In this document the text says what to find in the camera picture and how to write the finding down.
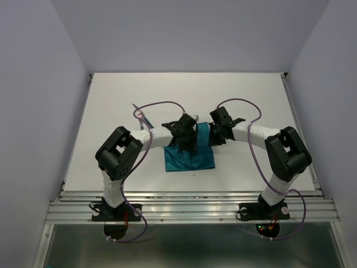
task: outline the gray wall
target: gray wall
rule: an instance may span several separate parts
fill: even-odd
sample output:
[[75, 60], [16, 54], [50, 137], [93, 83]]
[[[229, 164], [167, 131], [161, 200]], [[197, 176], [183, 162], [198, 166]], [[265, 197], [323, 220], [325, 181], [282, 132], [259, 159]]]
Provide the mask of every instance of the gray wall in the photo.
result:
[[356, 14], [356, 0], [332, 0], [288, 75], [317, 176], [324, 193], [335, 200], [355, 258]]
[[0, 267], [32, 267], [88, 82], [50, 1], [0, 1]]
[[52, 0], [95, 71], [287, 71], [329, 0]]

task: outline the white tabletop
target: white tabletop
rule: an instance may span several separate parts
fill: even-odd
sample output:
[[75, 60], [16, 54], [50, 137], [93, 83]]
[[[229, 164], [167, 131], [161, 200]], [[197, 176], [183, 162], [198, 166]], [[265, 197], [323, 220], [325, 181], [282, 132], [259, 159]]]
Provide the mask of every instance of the white tabletop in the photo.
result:
[[[95, 153], [118, 126], [139, 130], [132, 103], [175, 101], [200, 122], [211, 122], [209, 113], [228, 98], [245, 98], [257, 104], [263, 117], [256, 124], [296, 128], [279, 74], [251, 73], [96, 73], [90, 87], [83, 118], [71, 158], [64, 190], [101, 191], [103, 178]], [[236, 119], [247, 121], [258, 115], [254, 107], [243, 102], [224, 105]], [[173, 104], [143, 110], [154, 126], [178, 120], [181, 110]], [[267, 153], [255, 147], [266, 177], [270, 178]], [[228, 141], [214, 146], [215, 168], [200, 171], [165, 172], [163, 148], [149, 151], [142, 165], [127, 179], [126, 191], [261, 191], [266, 185], [260, 177], [244, 142]], [[298, 190], [314, 190], [306, 170], [293, 183]]]

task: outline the teal cloth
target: teal cloth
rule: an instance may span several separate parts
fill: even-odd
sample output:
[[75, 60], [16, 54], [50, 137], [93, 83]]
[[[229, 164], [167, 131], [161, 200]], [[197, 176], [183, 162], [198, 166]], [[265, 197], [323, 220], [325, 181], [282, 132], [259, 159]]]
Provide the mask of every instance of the teal cloth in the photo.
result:
[[211, 146], [208, 145], [208, 123], [197, 124], [197, 150], [182, 151], [178, 146], [165, 147], [166, 172], [213, 169], [215, 167]]

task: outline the purple cable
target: purple cable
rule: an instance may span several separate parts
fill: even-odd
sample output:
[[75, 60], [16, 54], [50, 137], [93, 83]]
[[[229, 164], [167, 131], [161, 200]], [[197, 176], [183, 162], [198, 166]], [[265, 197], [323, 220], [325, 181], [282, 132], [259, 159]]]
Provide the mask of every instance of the purple cable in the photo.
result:
[[151, 133], [151, 131], [150, 131], [150, 129], [151, 129], [150, 126], [148, 125], [148, 123], [147, 123], [145, 120], [143, 120], [141, 117], [138, 117], [138, 116], [136, 115], [136, 112], [137, 112], [138, 110], [142, 109], [142, 108], [149, 107], [149, 106], [153, 106], [153, 105], [157, 105], [157, 104], [163, 104], [163, 103], [173, 103], [173, 104], [179, 106], [179, 107], [182, 109], [182, 111], [183, 111], [184, 113], [186, 112], [185, 109], [183, 108], [183, 106], [181, 106], [181, 105], [178, 104], [177, 102], [172, 102], [172, 101], [170, 101], [170, 100], [166, 100], [166, 101], [163, 101], [163, 102], [149, 103], [149, 104], [143, 105], [143, 106], [141, 106], [141, 107], [138, 107], [137, 109], [134, 110], [134, 112], [133, 112], [134, 117], [135, 117], [136, 119], [138, 119], [138, 120], [141, 120], [141, 121], [147, 126], [147, 128], [149, 129], [150, 138], [149, 138], [149, 142], [148, 142], [148, 145], [147, 145], [147, 147], [146, 147], [146, 150], [145, 150], [143, 156], [140, 158], [139, 162], [137, 162], [137, 164], [131, 169], [131, 171], [130, 171], [130, 173], [128, 174], [128, 176], [123, 179], [122, 184], [120, 185], [120, 192], [122, 193], [122, 196], [123, 196], [124, 201], [126, 202], [126, 204], [128, 205], [128, 207], [130, 207], [130, 209], [131, 209], [132, 211], [134, 211], [135, 213], [137, 213], [137, 214], [143, 219], [143, 221], [144, 221], [144, 223], [145, 223], [145, 228], [144, 228], [144, 230], [143, 230], [140, 234], [138, 234], [137, 236], [135, 236], [135, 237], [133, 237], [133, 238], [131, 238], [131, 239], [129, 239], [129, 240], [125, 240], [125, 241], [114, 240], [114, 239], [112, 239], [110, 236], [107, 236], [107, 239], [110, 240], [110, 241], [112, 241], [112, 242], [115, 242], [115, 243], [127, 243], [127, 242], [132, 242], [132, 241], [138, 239], [139, 237], [141, 237], [141, 236], [146, 232], [146, 230], [147, 230], [147, 220], [145, 219], [144, 215], [143, 215], [140, 211], [136, 210], [133, 205], [131, 205], [131, 203], [129, 202], [129, 200], [127, 199], [127, 197], [126, 197], [125, 194], [124, 194], [124, 182], [125, 182], [126, 179], [129, 177], [129, 175], [130, 175], [136, 168], [138, 168], [138, 166], [139, 166], [139, 165], [142, 163], [142, 161], [145, 159], [145, 157], [146, 157], [147, 154], [149, 153], [149, 150], [150, 150], [150, 147], [151, 147], [151, 144], [152, 144], [152, 139], [153, 139], [152, 133]]
[[301, 220], [300, 225], [296, 228], [295, 231], [293, 231], [292, 233], [288, 234], [287, 236], [278, 237], [278, 238], [273, 238], [272, 240], [283, 240], [283, 239], [289, 238], [289, 237], [293, 236], [297, 231], [299, 231], [299, 230], [301, 229], [303, 223], [305, 222], [305, 218], [306, 218], [306, 203], [305, 203], [305, 200], [304, 200], [302, 194], [301, 194], [298, 190], [296, 190], [296, 189], [290, 189], [287, 193], [283, 193], [283, 192], [281, 192], [281, 191], [278, 191], [277, 189], [275, 189], [275, 188], [268, 182], [267, 178], [264, 176], [263, 170], [262, 170], [262, 168], [260, 167], [259, 162], [258, 162], [258, 159], [257, 159], [257, 157], [256, 157], [256, 155], [255, 155], [255, 153], [254, 153], [253, 144], [252, 144], [252, 137], [251, 137], [251, 135], [250, 135], [250, 129], [251, 129], [251, 127], [252, 127], [252, 124], [253, 124], [254, 122], [256, 122], [257, 120], [259, 120], [259, 119], [262, 118], [262, 111], [261, 111], [261, 109], [260, 109], [255, 103], [253, 103], [253, 102], [251, 102], [251, 101], [249, 101], [249, 100], [246, 100], [246, 99], [241, 99], [241, 98], [227, 99], [227, 100], [225, 100], [225, 101], [219, 103], [219, 104], [217, 105], [217, 108], [220, 107], [223, 103], [230, 102], [230, 101], [242, 101], [242, 102], [247, 102], [247, 103], [253, 105], [253, 106], [258, 110], [258, 112], [259, 112], [259, 116], [258, 116], [256, 119], [251, 120], [250, 123], [249, 123], [249, 126], [248, 126], [248, 144], [249, 144], [250, 152], [252, 153], [252, 156], [253, 156], [253, 160], [254, 160], [254, 162], [255, 162], [255, 165], [257, 166], [257, 169], [258, 169], [258, 171], [259, 171], [261, 177], [263, 178], [264, 182], [266, 183], [266, 185], [267, 185], [273, 192], [275, 192], [275, 193], [277, 193], [277, 194], [280, 194], [280, 195], [283, 195], [283, 196], [287, 195], [287, 194], [290, 193], [290, 192], [295, 192], [295, 193], [297, 193], [297, 194], [299, 195], [299, 197], [300, 197], [301, 200], [302, 200], [302, 204], [303, 204], [303, 216], [302, 216], [302, 220]]

